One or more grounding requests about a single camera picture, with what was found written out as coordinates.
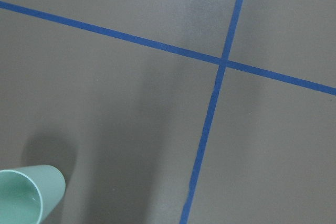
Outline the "green cup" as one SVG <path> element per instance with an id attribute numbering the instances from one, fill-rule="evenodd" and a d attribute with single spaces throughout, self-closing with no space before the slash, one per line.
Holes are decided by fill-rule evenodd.
<path id="1" fill-rule="evenodd" d="M 42 223 L 65 190 L 63 174 L 50 165 L 1 170 L 1 223 Z"/>

